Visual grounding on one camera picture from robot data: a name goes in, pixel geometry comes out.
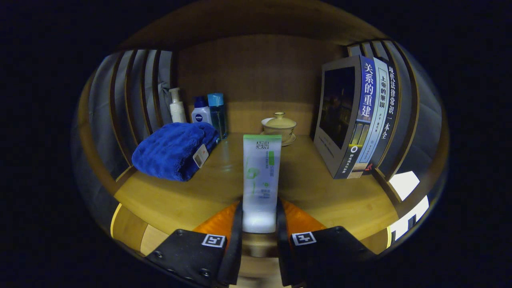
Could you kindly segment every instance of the tube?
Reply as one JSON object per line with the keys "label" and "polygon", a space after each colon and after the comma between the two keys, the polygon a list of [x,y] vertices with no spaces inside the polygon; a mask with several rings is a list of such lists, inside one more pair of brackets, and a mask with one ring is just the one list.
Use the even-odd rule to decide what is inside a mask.
{"label": "tube", "polygon": [[281,135],[244,135],[244,232],[275,232],[281,140]]}

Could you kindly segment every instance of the lid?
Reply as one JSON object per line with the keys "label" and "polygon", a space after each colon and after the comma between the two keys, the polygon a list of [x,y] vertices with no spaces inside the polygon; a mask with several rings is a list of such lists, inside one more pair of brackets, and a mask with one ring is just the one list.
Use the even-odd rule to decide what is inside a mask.
{"label": "lid", "polygon": [[285,118],[285,112],[275,112],[275,118],[270,119],[265,126],[272,128],[293,128],[297,125],[297,122],[292,119]]}
{"label": "lid", "polygon": [[207,107],[208,104],[206,103],[206,99],[204,96],[197,96],[196,102],[194,103],[194,108],[201,108],[201,107]]}
{"label": "lid", "polygon": [[224,94],[222,94],[222,93],[208,94],[208,104],[210,104],[210,106],[224,105]]}
{"label": "lid", "polygon": [[169,89],[170,96],[173,99],[173,103],[180,102],[180,94],[178,94],[178,91],[180,91],[180,88],[178,87]]}

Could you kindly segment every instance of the orange pad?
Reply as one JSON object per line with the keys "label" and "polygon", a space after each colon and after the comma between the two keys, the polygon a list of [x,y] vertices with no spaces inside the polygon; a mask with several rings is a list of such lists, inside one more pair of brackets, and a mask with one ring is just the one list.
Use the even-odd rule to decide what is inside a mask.
{"label": "orange pad", "polygon": [[286,225],[288,227],[288,239],[293,233],[303,233],[326,229],[322,223],[311,217],[304,210],[281,198],[286,214]]}
{"label": "orange pad", "polygon": [[197,226],[193,231],[204,234],[224,235],[227,240],[226,247],[228,247],[231,238],[231,228],[233,227],[234,213],[237,210],[238,203],[240,203],[240,201],[222,209]]}
{"label": "orange pad", "polygon": [[[281,201],[283,203],[286,214],[288,239],[293,233],[318,231],[327,228],[299,207],[286,200],[283,200],[282,198]],[[231,238],[231,228],[233,226],[234,213],[237,209],[238,203],[240,202],[237,201],[222,209],[220,212],[216,213],[211,218],[197,226],[194,229],[194,232],[224,235],[227,239],[226,247],[228,247],[229,240]]]}

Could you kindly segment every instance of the barcode tag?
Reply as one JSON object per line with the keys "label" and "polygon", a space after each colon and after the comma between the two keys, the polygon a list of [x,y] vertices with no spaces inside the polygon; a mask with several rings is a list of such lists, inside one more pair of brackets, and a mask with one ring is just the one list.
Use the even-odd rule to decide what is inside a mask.
{"label": "barcode tag", "polygon": [[203,167],[204,162],[206,159],[210,156],[208,154],[208,150],[206,149],[206,146],[203,144],[199,146],[199,149],[194,153],[193,159],[194,162],[197,164],[197,167],[201,168]]}

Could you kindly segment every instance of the blue towel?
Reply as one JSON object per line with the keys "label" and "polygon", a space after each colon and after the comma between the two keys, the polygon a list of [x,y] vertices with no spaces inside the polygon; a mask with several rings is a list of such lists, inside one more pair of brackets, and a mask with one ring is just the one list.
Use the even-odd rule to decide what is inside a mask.
{"label": "blue towel", "polygon": [[142,141],[132,155],[139,171],[169,180],[188,181],[198,170],[192,156],[205,144],[208,153],[219,133],[206,123],[170,123]]}

